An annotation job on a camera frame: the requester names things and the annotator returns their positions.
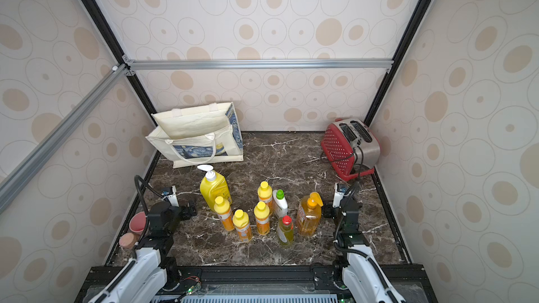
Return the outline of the orange pump dish soap bottle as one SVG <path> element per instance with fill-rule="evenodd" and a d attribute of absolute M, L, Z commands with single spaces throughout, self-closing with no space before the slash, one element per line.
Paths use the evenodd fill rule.
<path fill-rule="evenodd" d="M 300 200 L 297 211 L 297 228 L 301 236 L 311 237 L 317 230 L 324 206 L 318 192 L 312 192 Z"/>

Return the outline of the yellow pump dish soap bottle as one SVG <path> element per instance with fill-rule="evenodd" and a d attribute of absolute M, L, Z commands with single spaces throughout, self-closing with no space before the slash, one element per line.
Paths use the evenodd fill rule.
<path fill-rule="evenodd" d="M 232 204 L 230 190 L 225 177 L 217 173 L 211 165 L 198 165 L 197 168 L 206 173 L 204 179 L 201 181 L 200 191 L 210 210 L 214 212 L 215 199 L 218 196 L 223 197 L 223 199 L 229 201 L 229 204 Z"/>

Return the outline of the cream starry night tote bag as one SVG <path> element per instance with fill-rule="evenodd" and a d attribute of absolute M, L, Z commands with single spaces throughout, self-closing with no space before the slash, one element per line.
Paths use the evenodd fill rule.
<path fill-rule="evenodd" d="M 232 102 L 172 109 L 152 115 L 146 139 L 174 168 L 244 160 L 244 143 Z"/>

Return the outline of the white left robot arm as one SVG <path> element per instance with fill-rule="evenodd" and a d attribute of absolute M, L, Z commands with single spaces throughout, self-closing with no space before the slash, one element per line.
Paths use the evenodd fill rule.
<path fill-rule="evenodd" d="M 161 201 L 145 211 L 145 226 L 126 266 L 91 302 L 150 302 L 161 291 L 181 284 L 181 272 L 168 253 L 181 221 L 197 215 L 195 202 L 174 206 Z"/>

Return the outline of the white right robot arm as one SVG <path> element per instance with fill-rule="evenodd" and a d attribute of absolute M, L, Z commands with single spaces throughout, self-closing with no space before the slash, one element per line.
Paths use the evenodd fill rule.
<path fill-rule="evenodd" d="M 355 302 L 405 302 L 359 230 L 361 207 L 354 196 L 335 194 L 332 209 L 327 210 L 336 225 L 333 245 L 340 253 L 334 261 L 334 283 L 340 289 L 349 290 Z"/>

